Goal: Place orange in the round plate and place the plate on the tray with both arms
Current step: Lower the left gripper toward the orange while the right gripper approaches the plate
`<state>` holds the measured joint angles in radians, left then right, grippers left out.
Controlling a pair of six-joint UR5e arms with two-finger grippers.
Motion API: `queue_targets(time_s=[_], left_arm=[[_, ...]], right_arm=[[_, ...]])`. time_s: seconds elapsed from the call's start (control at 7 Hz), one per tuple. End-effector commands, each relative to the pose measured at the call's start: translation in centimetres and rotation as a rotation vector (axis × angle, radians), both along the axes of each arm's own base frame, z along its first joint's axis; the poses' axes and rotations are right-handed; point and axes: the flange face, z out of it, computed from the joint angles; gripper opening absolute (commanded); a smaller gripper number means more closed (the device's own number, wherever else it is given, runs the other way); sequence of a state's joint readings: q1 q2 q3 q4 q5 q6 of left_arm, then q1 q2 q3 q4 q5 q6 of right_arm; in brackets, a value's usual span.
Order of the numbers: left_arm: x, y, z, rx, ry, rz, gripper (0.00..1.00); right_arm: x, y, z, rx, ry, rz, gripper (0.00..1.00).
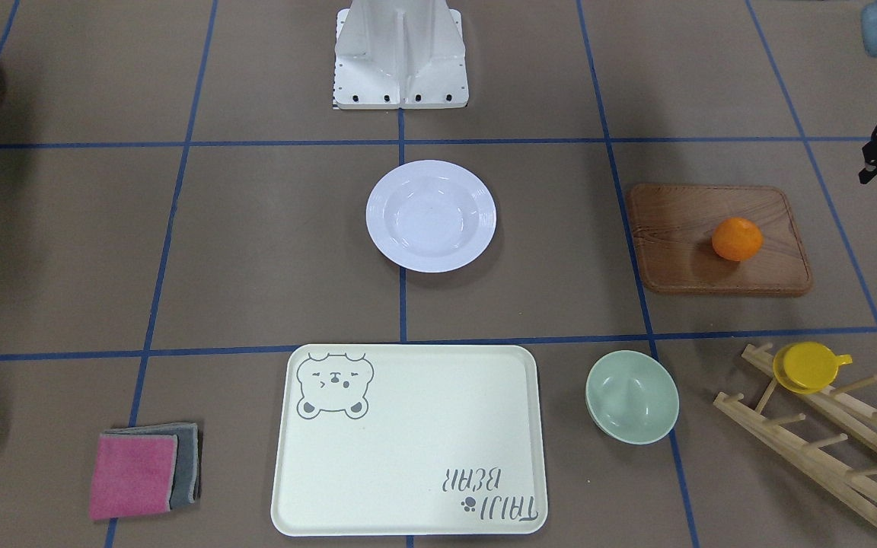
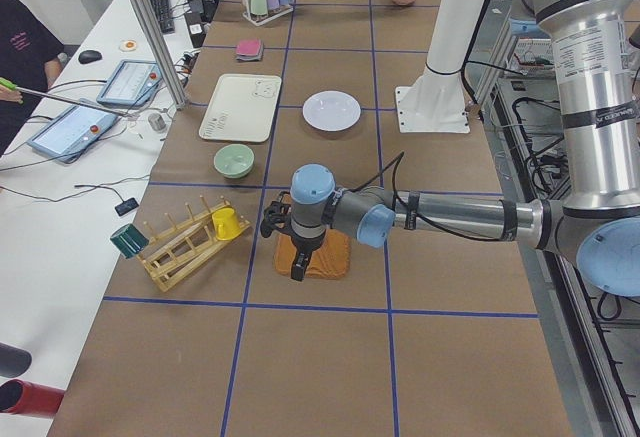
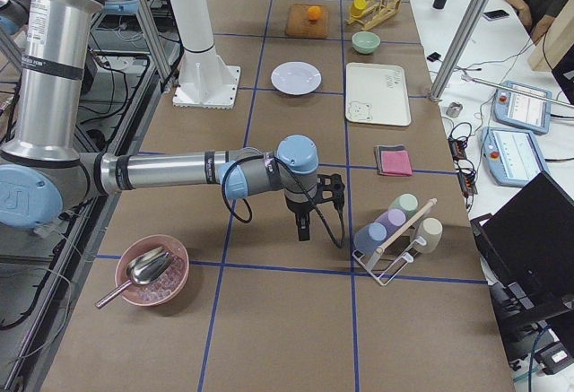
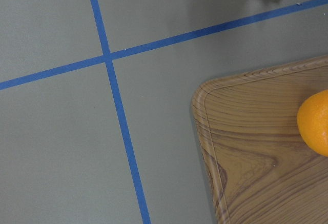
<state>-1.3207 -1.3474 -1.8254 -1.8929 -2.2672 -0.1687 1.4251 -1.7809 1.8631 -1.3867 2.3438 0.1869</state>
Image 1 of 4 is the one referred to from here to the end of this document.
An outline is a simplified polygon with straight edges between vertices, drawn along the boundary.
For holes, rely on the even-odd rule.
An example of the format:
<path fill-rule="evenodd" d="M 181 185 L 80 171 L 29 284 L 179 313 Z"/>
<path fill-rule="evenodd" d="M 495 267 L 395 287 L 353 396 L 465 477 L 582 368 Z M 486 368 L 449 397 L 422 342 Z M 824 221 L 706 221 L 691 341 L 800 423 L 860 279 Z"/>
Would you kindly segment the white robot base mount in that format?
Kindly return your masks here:
<path fill-rule="evenodd" d="M 337 109 L 458 109 L 470 100 L 462 14 L 445 1 L 354 1 L 336 14 Z"/>

